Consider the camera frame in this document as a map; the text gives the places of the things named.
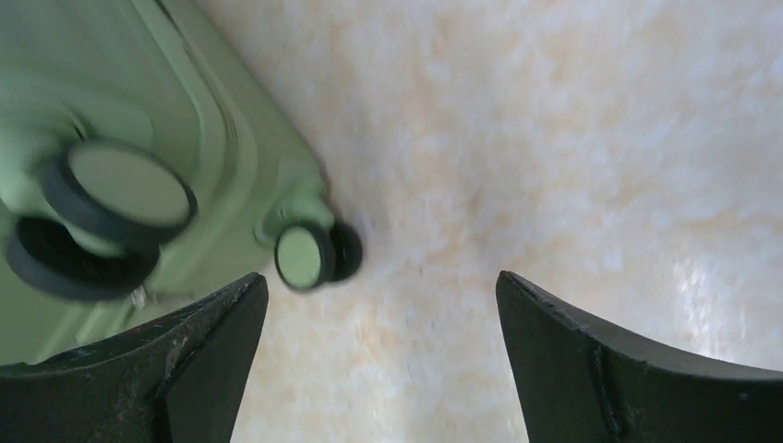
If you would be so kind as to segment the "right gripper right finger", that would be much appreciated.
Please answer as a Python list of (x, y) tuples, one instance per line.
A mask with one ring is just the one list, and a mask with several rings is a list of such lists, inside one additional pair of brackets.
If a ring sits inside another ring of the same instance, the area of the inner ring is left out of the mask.
[(653, 341), (503, 271), (503, 339), (528, 438), (778, 442), (782, 375)]

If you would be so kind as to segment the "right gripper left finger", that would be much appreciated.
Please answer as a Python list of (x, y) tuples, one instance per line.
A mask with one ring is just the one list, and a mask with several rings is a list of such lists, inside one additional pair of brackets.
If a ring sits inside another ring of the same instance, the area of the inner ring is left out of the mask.
[(251, 273), (168, 315), (1, 369), (5, 442), (227, 442), (269, 294)]

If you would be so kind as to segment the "green suitcase blue lining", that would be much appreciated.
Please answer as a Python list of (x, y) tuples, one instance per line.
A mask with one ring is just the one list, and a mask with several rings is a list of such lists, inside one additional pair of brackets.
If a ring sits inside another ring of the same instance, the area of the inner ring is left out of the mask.
[(191, 1), (1, 5), (1, 361), (37, 364), (272, 261), (353, 277), (319, 162)]

